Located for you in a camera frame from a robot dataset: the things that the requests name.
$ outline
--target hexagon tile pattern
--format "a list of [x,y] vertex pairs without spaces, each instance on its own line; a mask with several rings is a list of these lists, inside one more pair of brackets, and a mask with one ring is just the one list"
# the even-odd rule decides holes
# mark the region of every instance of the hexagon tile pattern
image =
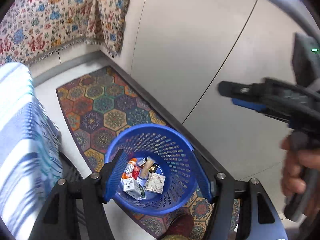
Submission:
[[[77,78],[56,90],[60,107],[76,145],[92,171],[99,172],[112,140],[124,130],[140,123],[166,122],[114,70],[107,66]],[[191,240],[202,239],[213,205],[199,188],[179,209],[161,217],[133,213],[118,205],[153,237],[159,239],[180,214],[195,219]],[[240,201],[235,200],[230,230],[239,219]]]

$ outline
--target blue and white striped cloth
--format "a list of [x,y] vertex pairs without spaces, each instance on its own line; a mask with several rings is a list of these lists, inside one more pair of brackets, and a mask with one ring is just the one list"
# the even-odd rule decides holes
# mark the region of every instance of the blue and white striped cloth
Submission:
[[0,217],[28,239],[45,198],[62,176],[59,131],[34,94],[28,68],[0,68]]

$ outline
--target red shoe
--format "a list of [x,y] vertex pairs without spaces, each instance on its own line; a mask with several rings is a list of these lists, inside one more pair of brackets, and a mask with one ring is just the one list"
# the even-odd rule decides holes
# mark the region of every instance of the red shoe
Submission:
[[188,238],[191,234],[195,221],[190,214],[182,214],[176,217],[170,224],[163,237],[170,235],[184,236]]

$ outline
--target perforated basket wall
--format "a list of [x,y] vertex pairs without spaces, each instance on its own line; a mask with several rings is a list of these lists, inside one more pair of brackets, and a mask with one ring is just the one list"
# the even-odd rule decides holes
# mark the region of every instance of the perforated basket wall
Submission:
[[119,186],[115,199],[128,209],[147,215],[161,215],[181,207],[196,189],[196,177],[190,168],[193,148],[177,131],[156,124],[133,126],[114,139],[105,154],[110,162],[119,149],[133,157],[153,158],[166,176],[163,194],[137,201]]

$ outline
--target basket rim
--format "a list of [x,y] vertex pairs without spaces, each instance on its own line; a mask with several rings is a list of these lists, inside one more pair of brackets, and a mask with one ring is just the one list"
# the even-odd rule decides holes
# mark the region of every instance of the basket rim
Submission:
[[[118,143],[118,141],[125,135],[127,135],[128,133],[134,131],[134,130],[138,130],[140,128],[143,128],[143,127],[156,127],[156,128],[160,128],[162,130],[167,130],[167,131],[170,131],[172,133],[174,133],[175,135],[179,136],[189,147],[189,149],[191,151],[193,151],[193,147],[192,145],[188,142],[188,140],[179,132],[177,132],[176,130],[170,128],[170,127],[167,127],[167,126],[163,126],[163,125],[159,125],[159,124],[155,124],[155,123],[145,123],[145,124],[138,124],[138,125],[134,125],[128,129],[126,129],[125,131],[123,131],[121,134],[119,134],[112,142],[111,144],[109,145],[108,147],[108,151],[105,153],[104,155],[104,163],[108,163],[108,160],[109,160],[109,157],[111,155],[111,151],[112,149],[115,147],[115,145]],[[156,209],[154,210],[143,210],[142,208],[138,208],[138,207],[135,207],[133,205],[130,205],[128,202],[124,201],[123,198],[120,197],[120,195],[118,195],[117,193],[113,196],[113,198],[117,201],[119,201],[121,203],[121,205],[123,205],[125,208],[127,208],[128,210],[130,211],[133,211],[133,212],[136,212],[136,213],[141,213],[141,212],[144,212],[143,214],[144,215],[162,215],[162,214],[166,214],[166,213],[170,213],[172,211],[175,211],[176,209],[180,208],[181,206],[183,206],[185,204],[185,202],[192,196],[193,192],[196,190],[196,186],[197,186],[197,182],[195,180],[195,184],[192,188],[192,191],[190,191],[189,194],[187,194],[184,198],[181,199],[181,201],[176,204],[176,205],[173,205],[171,206],[170,208],[168,209],[165,209],[165,210],[161,210],[161,211],[157,211]]]

